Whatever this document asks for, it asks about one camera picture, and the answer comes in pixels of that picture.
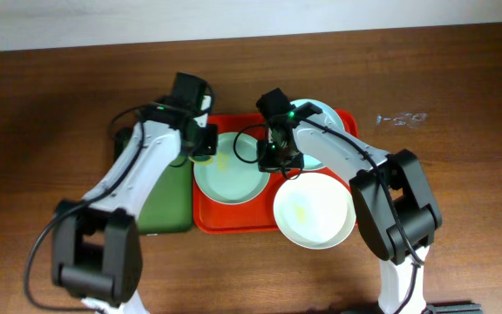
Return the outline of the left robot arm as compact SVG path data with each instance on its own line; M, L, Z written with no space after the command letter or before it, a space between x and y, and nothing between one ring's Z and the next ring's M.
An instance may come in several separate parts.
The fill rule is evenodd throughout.
M61 201L52 220L51 280L94 313L144 313L137 291L143 259L138 219L147 197L179 156L213 155L207 122L214 91L176 74L171 91L137 106L131 136L104 178L80 201Z

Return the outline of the light green plate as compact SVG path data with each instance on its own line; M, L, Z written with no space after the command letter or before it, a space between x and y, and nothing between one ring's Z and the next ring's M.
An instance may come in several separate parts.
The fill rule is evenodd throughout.
M267 186L269 173L256 164L241 161L234 153L237 132L218 136L216 155L193 165L193 177L200 191L212 201L240 205L253 200Z

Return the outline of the light blue plate top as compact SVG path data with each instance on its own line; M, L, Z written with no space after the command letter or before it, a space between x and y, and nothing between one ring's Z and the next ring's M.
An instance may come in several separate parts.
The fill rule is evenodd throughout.
M312 118L314 122L319 123L322 126L329 126L331 129L339 131L340 133L345 131L343 121L338 116L336 111L327 104L315 99L296 99L290 102L291 105L294 105L296 107L303 106L307 103L311 103L322 109L323 116L321 118ZM316 171L325 168L325 166L319 160L310 155L304 154L303 160L305 171Z

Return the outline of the green yellow sponge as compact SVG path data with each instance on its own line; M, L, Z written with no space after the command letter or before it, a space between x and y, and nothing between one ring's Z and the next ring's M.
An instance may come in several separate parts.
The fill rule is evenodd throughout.
M190 156L189 160L195 165L207 166L214 162L214 157L211 155L194 155Z

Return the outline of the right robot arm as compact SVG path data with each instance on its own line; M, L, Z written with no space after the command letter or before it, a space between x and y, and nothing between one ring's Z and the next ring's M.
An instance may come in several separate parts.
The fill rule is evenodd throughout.
M311 102L293 105L279 88L263 94L256 107L265 126L259 170L302 170L310 155L345 181L361 237L380 260L379 312L429 312L424 260L443 219L417 156L407 149L391 154L339 131L328 123L328 111Z

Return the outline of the white cream plate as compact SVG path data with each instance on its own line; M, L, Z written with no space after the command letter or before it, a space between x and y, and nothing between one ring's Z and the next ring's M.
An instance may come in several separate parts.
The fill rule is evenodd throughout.
M356 225L349 188L327 174L306 173L284 182L275 194L273 213L285 237L306 249L333 248Z

